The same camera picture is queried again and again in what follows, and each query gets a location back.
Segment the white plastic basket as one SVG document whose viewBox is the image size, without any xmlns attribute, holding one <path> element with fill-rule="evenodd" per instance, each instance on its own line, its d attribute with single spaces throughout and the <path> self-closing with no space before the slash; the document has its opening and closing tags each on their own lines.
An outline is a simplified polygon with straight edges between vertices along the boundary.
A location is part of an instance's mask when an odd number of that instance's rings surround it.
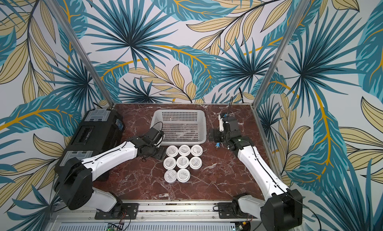
<svg viewBox="0 0 383 231">
<path fill-rule="evenodd" d="M 202 110 L 160 109 L 151 126 L 164 133 L 161 146 L 200 145 L 206 142 L 206 117 Z"/>
</svg>

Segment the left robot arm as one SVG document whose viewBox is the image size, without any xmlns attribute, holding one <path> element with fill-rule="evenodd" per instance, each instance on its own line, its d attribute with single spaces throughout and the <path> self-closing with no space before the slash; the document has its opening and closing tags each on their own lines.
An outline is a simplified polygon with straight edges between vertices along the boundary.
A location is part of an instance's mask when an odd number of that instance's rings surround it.
<svg viewBox="0 0 383 231">
<path fill-rule="evenodd" d="M 163 139 L 164 132 L 151 127 L 142 136 L 133 136 L 102 154 L 82 160 L 69 159 L 58 172 L 54 186 L 56 195 L 69 210 L 90 207 L 115 217 L 123 214 L 123 202 L 111 192 L 94 188 L 93 182 L 114 167 L 137 157 L 161 160 L 164 156 L 164 150 L 160 149 Z"/>
</svg>

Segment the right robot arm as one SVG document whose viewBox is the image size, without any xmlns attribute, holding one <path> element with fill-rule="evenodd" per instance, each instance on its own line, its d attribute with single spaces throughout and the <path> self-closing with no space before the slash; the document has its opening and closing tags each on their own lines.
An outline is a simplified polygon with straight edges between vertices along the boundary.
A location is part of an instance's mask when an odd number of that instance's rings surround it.
<svg viewBox="0 0 383 231">
<path fill-rule="evenodd" d="M 233 197 L 229 204 L 218 204 L 220 218 L 255 217 L 268 231 L 288 231 L 303 223 L 303 197 L 291 190 L 271 170 L 251 139 L 243 136 L 237 119 L 228 113 L 218 116 L 219 128 L 212 129 L 210 141 L 222 144 L 247 168 L 259 186 L 263 200 L 249 194 Z"/>
</svg>

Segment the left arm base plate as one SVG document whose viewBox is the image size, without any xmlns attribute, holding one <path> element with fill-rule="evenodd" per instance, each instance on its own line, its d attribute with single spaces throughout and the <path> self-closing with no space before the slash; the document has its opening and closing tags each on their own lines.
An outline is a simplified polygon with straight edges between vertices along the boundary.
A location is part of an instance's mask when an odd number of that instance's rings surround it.
<svg viewBox="0 0 383 231">
<path fill-rule="evenodd" d="M 139 203 L 121 203 L 117 204 L 116 208 L 113 208 L 109 212 L 96 210 L 96 220 L 135 220 L 137 217 Z"/>
</svg>

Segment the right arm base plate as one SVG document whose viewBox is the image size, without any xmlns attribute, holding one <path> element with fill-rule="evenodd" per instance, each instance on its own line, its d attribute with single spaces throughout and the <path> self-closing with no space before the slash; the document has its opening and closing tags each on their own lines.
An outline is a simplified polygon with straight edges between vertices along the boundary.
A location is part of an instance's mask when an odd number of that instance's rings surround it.
<svg viewBox="0 0 383 231">
<path fill-rule="evenodd" d="M 234 202 L 230 203 L 217 203 L 217 209 L 220 219 L 252 219 L 255 216 L 244 213 L 240 210 L 239 205 Z"/>
</svg>

